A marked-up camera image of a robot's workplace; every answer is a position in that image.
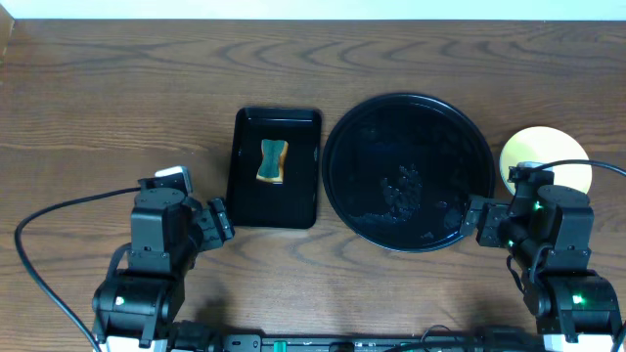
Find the yellow plate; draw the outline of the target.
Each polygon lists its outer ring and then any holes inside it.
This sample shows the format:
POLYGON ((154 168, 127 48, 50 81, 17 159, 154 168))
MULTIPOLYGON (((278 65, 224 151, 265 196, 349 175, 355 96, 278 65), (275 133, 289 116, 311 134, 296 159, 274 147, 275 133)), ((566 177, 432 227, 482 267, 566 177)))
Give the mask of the yellow plate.
MULTIPOLYGON (((502 179, 508 191, 515 193, 508 181, 510 168, 522 163, 535 167, 549 162, 589 157, 583 147, 571 136, 556 128, 534 126, 516 132, 504 145, 499 158, 502 179)), ((591 188, 593 171, 590 165, 568 164, 553 166, 555 184, 587 194, 591 188)))

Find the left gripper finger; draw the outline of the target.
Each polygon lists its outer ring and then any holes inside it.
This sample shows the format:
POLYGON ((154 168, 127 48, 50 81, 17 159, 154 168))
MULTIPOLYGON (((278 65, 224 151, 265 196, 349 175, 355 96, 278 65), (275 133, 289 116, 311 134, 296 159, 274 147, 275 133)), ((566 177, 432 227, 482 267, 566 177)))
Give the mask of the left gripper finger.
POLYGON ((196 224, 201 234, 200 251, 208 251, 220 246, 220 235, 211 212, 204 209, 196 216, 196 224))
POLYGON ((224 241, 231 240, 235 231, 233 229, 232 222, 227 213, 227 208, 223 198, 213 198, 209 202, 209 206, 211 208, 211 212, 214 214, 215 223, 219 225, 221 230, 221 236, 224 241))

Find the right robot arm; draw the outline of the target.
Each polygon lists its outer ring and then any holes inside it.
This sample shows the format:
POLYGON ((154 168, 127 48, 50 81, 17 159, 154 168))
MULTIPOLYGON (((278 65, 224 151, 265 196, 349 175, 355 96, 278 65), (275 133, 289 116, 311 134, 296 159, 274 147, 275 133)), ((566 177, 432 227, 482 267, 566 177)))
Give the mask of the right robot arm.
POLYGON ((479 245, 508 251, 507 263, 548 351, 620 351, 625 341, 617 294, 589 269, 595 220, 588 196, 557 185, 540 167, 513 167, 514 198, 469 197, 461 223, 479 245))

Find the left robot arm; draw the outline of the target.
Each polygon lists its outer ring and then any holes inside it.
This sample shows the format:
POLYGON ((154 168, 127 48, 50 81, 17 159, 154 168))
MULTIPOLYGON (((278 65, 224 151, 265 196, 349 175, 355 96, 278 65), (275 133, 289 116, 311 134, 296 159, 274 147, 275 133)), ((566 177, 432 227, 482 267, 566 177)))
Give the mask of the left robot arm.
POLYGON ((181 175, 139 184, 131 241, 115 251, 92 299, 94 337, 103 351, 213 351, 218 337, 175 317, 199 254, 235 235, 225 202, 197 201, 181 175))

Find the green yellow sponge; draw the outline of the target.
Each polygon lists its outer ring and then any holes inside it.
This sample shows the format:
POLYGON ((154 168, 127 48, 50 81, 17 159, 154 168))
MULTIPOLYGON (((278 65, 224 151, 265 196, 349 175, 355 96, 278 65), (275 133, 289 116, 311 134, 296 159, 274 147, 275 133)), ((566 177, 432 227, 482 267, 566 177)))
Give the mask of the green yellow sponge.
POLYGON ((287 141, 263 139, 261 141, 262 160, 256 179, 270 184, 283 184, 288 149, 287 141))

